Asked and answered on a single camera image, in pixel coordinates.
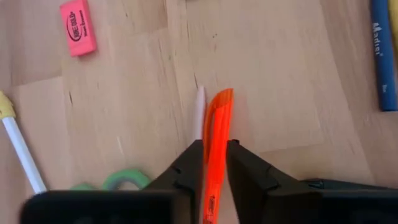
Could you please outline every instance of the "blue crayon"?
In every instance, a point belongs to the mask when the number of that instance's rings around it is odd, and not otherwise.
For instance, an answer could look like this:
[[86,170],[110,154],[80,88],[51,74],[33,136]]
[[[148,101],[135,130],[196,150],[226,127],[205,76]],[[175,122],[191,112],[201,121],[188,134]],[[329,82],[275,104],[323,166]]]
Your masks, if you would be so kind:
[[372,28],[377,88],[382,111],[397,110],[394,53],[389,22],[388,0],[372,0]]

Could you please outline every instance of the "wooden floor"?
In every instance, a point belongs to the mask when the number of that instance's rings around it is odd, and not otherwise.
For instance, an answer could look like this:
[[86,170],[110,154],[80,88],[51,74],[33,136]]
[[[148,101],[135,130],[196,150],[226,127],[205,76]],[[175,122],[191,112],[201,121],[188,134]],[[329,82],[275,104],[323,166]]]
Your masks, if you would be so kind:
[[[191,142],[197,85],[235,89],[230,137],[298,178],[398,187],[398,114],[377,109],[369,1],[89,0],[98,51],[71,58],[65,0],[0,0],[0,89],[50,189]],[[220,223],[237,223],[224,184]],[[0,127],[0,217],[32,195]]]

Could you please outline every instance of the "scissors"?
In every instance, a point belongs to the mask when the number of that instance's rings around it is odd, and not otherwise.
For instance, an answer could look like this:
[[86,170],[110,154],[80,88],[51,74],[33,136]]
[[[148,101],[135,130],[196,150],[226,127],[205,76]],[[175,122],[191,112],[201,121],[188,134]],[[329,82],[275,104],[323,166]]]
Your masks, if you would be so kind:
[[124,183],[134,184],[139,190],[151,182],[150,178],[138,169],[124,169],[109,175],[100,189],[88,183],[73,186],[70,190],[118,190]]

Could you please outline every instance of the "orange highlighter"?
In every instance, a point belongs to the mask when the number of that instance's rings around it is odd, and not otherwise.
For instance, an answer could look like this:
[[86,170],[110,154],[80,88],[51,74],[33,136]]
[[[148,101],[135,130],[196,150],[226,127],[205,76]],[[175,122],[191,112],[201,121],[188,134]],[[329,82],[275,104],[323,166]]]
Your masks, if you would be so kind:
[[[203,130],[203,158],[207,164],[203,224],[216,224],[226,166],[226,146],[231,124],[233,89],[219,92],[211,101]],[[211,133],[214,115],[213,132]]]

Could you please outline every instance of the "white marker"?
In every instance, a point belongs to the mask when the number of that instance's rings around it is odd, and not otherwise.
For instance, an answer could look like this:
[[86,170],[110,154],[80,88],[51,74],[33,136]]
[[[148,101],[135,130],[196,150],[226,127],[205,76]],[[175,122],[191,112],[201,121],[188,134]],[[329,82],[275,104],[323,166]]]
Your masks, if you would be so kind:
[[205,87],[199,86],[197,93],[197,100],[195,103],[195,111],[193,114],[193,132],[192,132],[193,141],[203,139],[203,122],[205,119],[205,110],[206,110]]
[[45,192],[47,189],[43,183],[35,162],[28,150],[24,137],[15,121],[16,114],[12,108],[11,101],[0,91],[0,119],[2,120],[8,136],[14,146],[18,158],[25,170],[26,176],[35,194]]

